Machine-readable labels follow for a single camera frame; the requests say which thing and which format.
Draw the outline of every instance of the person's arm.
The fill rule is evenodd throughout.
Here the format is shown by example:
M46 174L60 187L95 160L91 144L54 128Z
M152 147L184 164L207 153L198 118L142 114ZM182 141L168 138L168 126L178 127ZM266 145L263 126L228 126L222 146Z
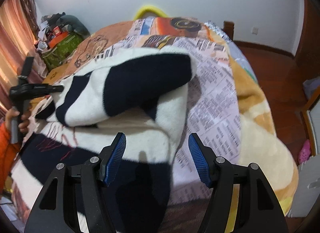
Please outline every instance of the person's arm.
M20 151L21 145L18 143L10 143L10 131L12 117L18 116L19 112L11 108L5 115L5 121L0 126L0 193L3 190L5 180L11 170L13 161ZM24 113L21 117L23 122L19 124L22 133L28 132L30 111Z

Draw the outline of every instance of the orange sleeve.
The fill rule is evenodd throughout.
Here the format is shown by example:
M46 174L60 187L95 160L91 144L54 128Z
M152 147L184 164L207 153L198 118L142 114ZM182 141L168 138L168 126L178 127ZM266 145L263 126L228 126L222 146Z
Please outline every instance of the orange sleeve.
M11 166L17 153L20 151L18 143L10 144L10 132L5 128L4 123L0 126L0 193L3 190L4 182L9 175Z

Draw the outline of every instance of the black patch on blanket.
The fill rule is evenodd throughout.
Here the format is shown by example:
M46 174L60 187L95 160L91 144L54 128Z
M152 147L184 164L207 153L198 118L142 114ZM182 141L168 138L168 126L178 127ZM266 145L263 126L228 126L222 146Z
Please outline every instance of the black patch on blanket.
M78 99L82 91L87 86L92 72L89 72L83 76L74 76L72 84L67 92L64 103L59 106L56 110L56 116L60 123L64 126L68 126L65 117L69 107Z
M157 104L158 104L159 97L153 98L150 100L145 101L140 106L144 112L150 116L153 120L156 120L157 115Z
M131 59L109 71L103 92L105 112L115 116L177 89L191 78L188 55L155 54Z
M82 164L97 153L71 148L43 134L33 133L20 155L26 169L43 185L58 163ZM157 232L169 200L170 166L123 159L115 181L101 190L118 232ZM76 187L76 203L78 212L84 214L79 186Z
M49 116L51 116L55 112L55 110L56 110L56 106L54 104L54 101L52 100L51 103L46 108L44 108L38 114L36 114L35 118L46 120L47 118L49 118Z

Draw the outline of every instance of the human hand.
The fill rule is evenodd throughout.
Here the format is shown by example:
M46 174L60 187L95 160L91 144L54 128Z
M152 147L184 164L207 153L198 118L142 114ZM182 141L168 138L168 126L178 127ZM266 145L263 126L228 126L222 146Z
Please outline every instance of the human hand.
M10 132L11 131L11 120L13 117L18 116L20 113L19 111L15 110L15 108L11 108L5 115L4 125L5 128ZM22 123L19 124L19 130L23 134L28 132L28 125L30 123L29 117L31 116L31 112L28 110L22 116L21 120Z

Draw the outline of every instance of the black and white blanket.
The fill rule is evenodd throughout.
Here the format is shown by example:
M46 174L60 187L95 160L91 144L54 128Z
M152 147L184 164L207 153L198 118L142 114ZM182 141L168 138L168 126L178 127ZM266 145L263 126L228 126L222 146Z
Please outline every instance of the black and white blanket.
M104 198L118 232L156 232L195 72L196 60L183 49L131 48L91 60L57 83L64 91L38 105L37 128L12 170L27 206L58 163L81 164L123 132L127 147ZM81 230L87 232L77 193Z

